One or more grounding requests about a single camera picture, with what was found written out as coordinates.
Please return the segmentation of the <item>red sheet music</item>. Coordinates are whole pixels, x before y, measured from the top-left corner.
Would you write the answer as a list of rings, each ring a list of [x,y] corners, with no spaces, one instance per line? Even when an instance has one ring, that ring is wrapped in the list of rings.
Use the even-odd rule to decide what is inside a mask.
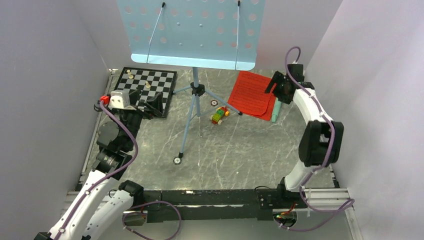
[[[261,116],[257,116],[257,115],[250,115],[250,116],[253,116],[265,121],[271,120],[276,97],[272,93],[264,93],[270,81],[271,79],[269,77],[265,77],[260,74],[252,73],[249,71],[239,72],[232,91],[235,89],[242,89],[245,91],[257,91],[261,94],[270,95],[270,101],[268,103],[265,114]]]
[[[245,114],[262,116],[267,111],[270,98],[269,94],[259,93],[256,90],[237,88],[232,91],[228,103]]]

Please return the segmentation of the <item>mint green microphone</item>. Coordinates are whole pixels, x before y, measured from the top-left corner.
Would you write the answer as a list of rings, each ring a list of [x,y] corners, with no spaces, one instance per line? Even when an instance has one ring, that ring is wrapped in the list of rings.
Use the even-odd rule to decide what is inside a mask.
[[[281,105],[282,105],[282,102],[276,99],[274,102],[272,115],[270,119],[272,123],[275,123],[277,121],[279,113],[280,113]]]

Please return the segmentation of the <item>light blue music stand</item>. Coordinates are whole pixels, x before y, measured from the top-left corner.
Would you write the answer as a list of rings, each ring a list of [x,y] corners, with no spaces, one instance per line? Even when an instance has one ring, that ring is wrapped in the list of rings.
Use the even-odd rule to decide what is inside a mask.
[[[190,67],[187,116],[201,116],[200,68],[249,71],[256,65],[263,0],[119,0],[131,50],[141,64]]]

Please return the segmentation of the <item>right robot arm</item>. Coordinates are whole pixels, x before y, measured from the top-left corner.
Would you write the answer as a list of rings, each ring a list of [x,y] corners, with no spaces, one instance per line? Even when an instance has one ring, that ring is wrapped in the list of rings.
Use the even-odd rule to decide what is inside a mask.
[[[271,121],[276,122],[282,104],[295,104],[306,124],[298,146],[298,161],[285,176],[276,202],[288,208],[295,202],[294,192],[304,188],[311,176],[335,163],[340,155],[344,125],[334,121],[319,102],[314,86],[305,81],[304,67],[296,62],[286,66],[287,73],[276,71],[265,93],[275,97]]]

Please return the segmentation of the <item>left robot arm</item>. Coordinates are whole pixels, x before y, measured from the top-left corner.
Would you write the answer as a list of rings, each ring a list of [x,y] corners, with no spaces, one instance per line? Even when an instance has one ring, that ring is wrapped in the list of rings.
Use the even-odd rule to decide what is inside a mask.
[[[100,126],[99,153],[69,208],[49,231],[39,232],[37,240],[97,240],[125,210],[137,210],[145,202],[144,188],[126,180],[101,205],[138,154],[136,136],[142,119],[163,113],[163,93],[142,100],[139,89],[115,90],[93,108],[111,119]]]

